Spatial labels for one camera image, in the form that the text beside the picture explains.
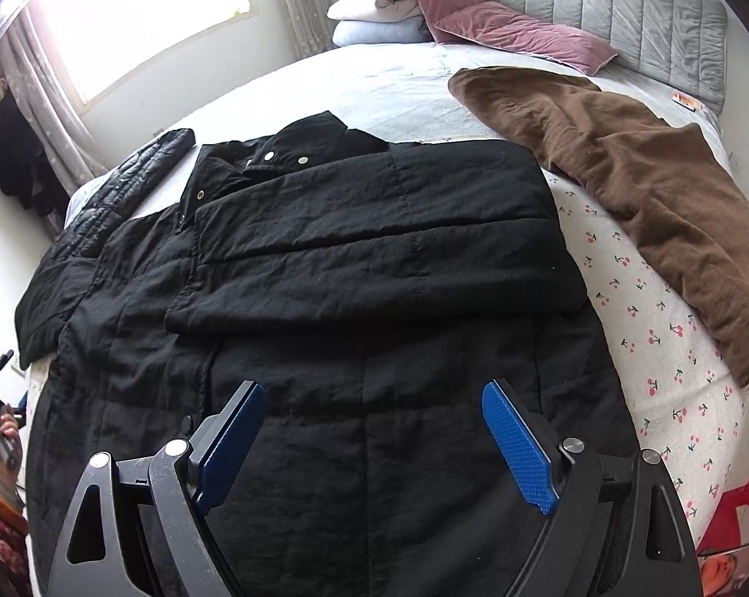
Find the floral patterned sleeve forearm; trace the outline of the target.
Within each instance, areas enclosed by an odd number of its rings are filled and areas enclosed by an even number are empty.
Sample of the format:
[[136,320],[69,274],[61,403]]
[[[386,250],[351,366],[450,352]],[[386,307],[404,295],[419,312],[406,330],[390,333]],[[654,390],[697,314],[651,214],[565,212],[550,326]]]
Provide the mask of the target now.
[[18,596],[31,596],[26,536],[29,524],[23,516],[25,503],[15,485],[0,479],[0,574]]

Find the person's left hand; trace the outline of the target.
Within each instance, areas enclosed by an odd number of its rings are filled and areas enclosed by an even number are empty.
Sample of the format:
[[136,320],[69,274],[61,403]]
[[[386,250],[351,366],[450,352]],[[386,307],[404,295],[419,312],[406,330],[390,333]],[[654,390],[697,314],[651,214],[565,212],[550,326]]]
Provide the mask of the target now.
[[6,404],[0,410],[0,481],[8,489],[15,489],[18,483],[19,464],[22,461],[18,420],[14,411]]

